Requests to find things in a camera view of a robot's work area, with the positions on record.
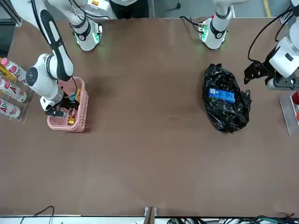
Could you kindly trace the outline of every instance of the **brown table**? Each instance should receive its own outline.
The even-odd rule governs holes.
[[[299,139],[288,136],[281,92],[263,80],[243,84],[249,45],[268,21],[233,19],[217,52],[179,19],[105,22],[92,52],[58,22],[74,76],[90,95],[87,128],[50,130],[37,95],[24,125],[1,117],[0,214],[33,214],[47,205],[56,214],[84,215],[142,215],[145,206],[158,207],[160,216],[297,212]],[[279,26],[265,31],[253,57],[266,57]],[[45,52],[37,29],[16,29],[12,61],[27,69]],[[234,134],[216,131],[201,102],[210,63],[222,63],[251,90],[250,122]]]

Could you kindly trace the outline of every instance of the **white robotic arm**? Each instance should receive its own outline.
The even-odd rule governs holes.
[[[228,29],[228,24],[232,18],[231,6],[245,3],[249,0],[213,0],[216,11],[213,18],[208,18],[205,22],[207,30],[202,42],[209,48],[216,50],[224,42]]]
[[[264,63],[255,61],[244,71],[245,84],[255,78],[267,77],[265,84],[270,90],[299,90],[299,78],[295,75],[299,67],[299,0],[290,0],[290,5],[295,23]]]
[[[73,75],[74,67],[56,23],[47,11],[43,0],[11,0],[11,3],[21,18],[41,31],[52,49],[53,54],[40,55],[35,65],[28,69],[26,81],[29,87],[41,96],[40,103],[47,115],[62,116],[63,113],[57,111],[58,106],[68,109],[70,105],[77,107],[78,103],[69,100],[57,84],[57,80],[68,81]],[[99,43],[101,26],[87,18],[85,14],[77,15],[75,11],[76,6],[85,6],[87,0],[76,0],[76,2],[74,0],[49,0],[49,3],[57,7],[69,19],[81,49],[84,51],[94,49]]]
[[[27,22],[40,29],[53,54],[42,54],[35,65],[28,69],[26,81],[30,88],[41,96],[45,111],[52,109],[64,98],[63,90],[56,80],[68,81],[74,71],[56,23],[42,0],[11,0],[16,12]]]

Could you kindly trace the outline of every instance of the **black plastic bag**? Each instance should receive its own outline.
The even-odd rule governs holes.
[[[228,100],[219,99],[217,96],[214,97],[215,90],[220,90],[217,93],[220,92],[222,96],[230,94]],[[232,133],[244,128],[249,122],[250,91],[247,90],[246,93],[241,91],[234,75],[223,69],[221,64],[210,64],[207,68],[202,99],[205,102],[209,117],[219,131]]]

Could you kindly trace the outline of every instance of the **pink plastic basket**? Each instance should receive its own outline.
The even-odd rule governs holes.
[[[67,124],[69,119],[68,115],[64,118],[48,116],[48,125],[53,130],[65,130],[68,132],[82,132],[84,130],[87,113],[88,94],[85,90],[84,81],[79,77],[74,77],[74,80],[77,84],[77,87],[81,88],[80,105],[77,111],[76,121],[74,125],[69,126]],[[76,86],[72,79],[67,82],[60,81],[59,86],[63,87],[64,92],[68,95],[76,91]]]

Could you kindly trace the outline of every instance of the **white bottle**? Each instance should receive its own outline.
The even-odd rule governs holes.
[[[0,98],[0,113],[9,116],[10,118],[16,119],[20,116],[21,110],[19,107],[14,106]]]
[[[26,82],[26,71],[22,69],[19,65],[9,61],[5,57],[1,59],[1,65],[3,65],[11,74],[13,74],[24,85],[28,85]]]
[[[0,90],[19,102],[27,99],[27,94],[23,90],[3,78],[0,79]]]

